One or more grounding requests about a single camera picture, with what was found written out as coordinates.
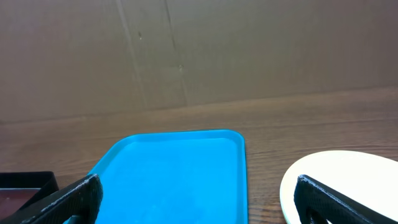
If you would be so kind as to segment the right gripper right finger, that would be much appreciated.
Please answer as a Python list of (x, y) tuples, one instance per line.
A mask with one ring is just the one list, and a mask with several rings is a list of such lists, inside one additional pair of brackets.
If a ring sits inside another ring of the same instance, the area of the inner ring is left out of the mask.
[(294, 204), (304, 224), (397, 224), (307, 175), (297, 178)]

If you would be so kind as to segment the yellow-green plate with sauce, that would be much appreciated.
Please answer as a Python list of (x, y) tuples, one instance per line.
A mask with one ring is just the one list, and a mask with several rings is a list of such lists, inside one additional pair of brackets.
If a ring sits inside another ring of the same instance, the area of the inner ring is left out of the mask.
[(298, 176), (307, 175), (364, 206), (397, 220), (397, 161), (357, 151), (322, 151), (294, 162), (280, 184), (287, 223), (299, 223), (294, 205)]

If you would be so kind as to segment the teal plastic serving tray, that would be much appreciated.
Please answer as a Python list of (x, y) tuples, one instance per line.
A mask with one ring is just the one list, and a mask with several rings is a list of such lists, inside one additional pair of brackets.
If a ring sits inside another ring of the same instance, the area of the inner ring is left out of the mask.
[(92, 173), (103, 189), (97, 223), (248, 222), (245, 140), (237, 131), (128, 136)]

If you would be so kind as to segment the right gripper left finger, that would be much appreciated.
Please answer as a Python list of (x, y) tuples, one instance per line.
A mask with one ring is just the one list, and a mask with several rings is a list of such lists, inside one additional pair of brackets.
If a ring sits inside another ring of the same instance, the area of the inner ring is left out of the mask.
[(103, 187), (96, 174), (70, 184), (62, 190), (1, 220), (1, 224), (94, 224), (103, 198)]

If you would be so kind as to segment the black rectangular wash tray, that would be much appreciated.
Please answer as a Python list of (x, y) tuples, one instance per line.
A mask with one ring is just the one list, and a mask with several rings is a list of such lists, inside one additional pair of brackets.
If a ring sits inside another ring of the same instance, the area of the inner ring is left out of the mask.
[(59, 190), (51, 171), (2, 172), (1, 220)]

